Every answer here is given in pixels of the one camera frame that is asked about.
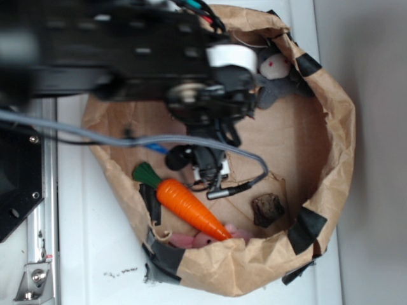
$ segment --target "brown paper bag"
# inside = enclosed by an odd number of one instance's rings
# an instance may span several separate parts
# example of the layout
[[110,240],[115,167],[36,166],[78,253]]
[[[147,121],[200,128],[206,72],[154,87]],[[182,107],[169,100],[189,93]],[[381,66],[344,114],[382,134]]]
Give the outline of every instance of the brown paper bag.
[[[147,161],[161,178],[191,182],[190,173],[171,172],[162,155],[143,147],[102,146],[92,147],[92,152],[150,256],[151,275],[236,296],[281,278],[326,251],[349,192],[354,166],[355,109],[338,83],[292,42],[287,35],[289,28],[278,17],[231,6],[212,9],[228,30],[238,33],[246,43],[258,43],[262,36],[272,38],[315,93],[314,98],[280,98],[268,110],[256,110],[254,120],[247,118],[237,124],[241,148],[266,160],[270,174],[265,180],[229,198],[208,201],[204,194],[198,195],[222,223],[233,223],[256,238],[247,246],[240,239],[189,250],[166,245],[171,232],[194,235],[197,231],[164,207],[158,219],[152,217],[139,183],[132,180],[132,171]],[[115,137],[121,137],[124,128],[131,128],[135,137],[185,134],[184,126],[172,119],[163,102],[104,103],[90,97],[83,126]],[[231,175],[227,183],[259,173],[256,164],[233,154],[228,157]],[[250,203],[266,193],[278,194],[286,213],[263,229],[253,224]]]

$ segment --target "green carrot top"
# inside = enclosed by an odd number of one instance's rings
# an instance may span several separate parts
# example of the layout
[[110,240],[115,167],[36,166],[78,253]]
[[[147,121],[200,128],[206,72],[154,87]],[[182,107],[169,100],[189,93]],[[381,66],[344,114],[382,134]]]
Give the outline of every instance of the green carrot top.
[[151,165],[147,162],[141,163],[133,172],[133,179],[142,182],[156,189],[162,179],[156,174]]

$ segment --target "orange carrot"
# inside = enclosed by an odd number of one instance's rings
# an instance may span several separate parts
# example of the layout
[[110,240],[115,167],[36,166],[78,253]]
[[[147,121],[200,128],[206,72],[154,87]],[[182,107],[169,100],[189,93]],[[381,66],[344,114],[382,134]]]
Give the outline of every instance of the orange carrot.
[[231,238],[210,210],[176,179],[161,180],[146,162],[135,169],[133,178],[155,188],[158,201],[191,226],[219,241]]

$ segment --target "white cylinder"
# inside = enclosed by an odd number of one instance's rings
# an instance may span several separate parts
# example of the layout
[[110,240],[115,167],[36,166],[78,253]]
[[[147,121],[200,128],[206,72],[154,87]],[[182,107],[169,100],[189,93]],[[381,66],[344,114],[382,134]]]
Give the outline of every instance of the white cylinder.
[[211,67],[224,67],[226,65],[237,65],[257,73],[256,53],[239,44],[220,44],[207,48],[209,64]]

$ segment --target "pink plush toy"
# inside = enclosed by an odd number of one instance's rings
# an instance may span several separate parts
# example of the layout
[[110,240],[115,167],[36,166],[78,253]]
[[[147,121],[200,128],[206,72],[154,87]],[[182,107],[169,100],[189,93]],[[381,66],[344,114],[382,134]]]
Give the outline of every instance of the pink plush toy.
[[[233,224],[224,226],[229,231],[233,238],[243,238],[246,244],[254,236],[243,229],[237,229]],[[210,243],[217,241],[216,239],[206,235],[203,232],[198,233],[195,237],[185,234],[172,233],[170,244],[183,249],[202,248]]]

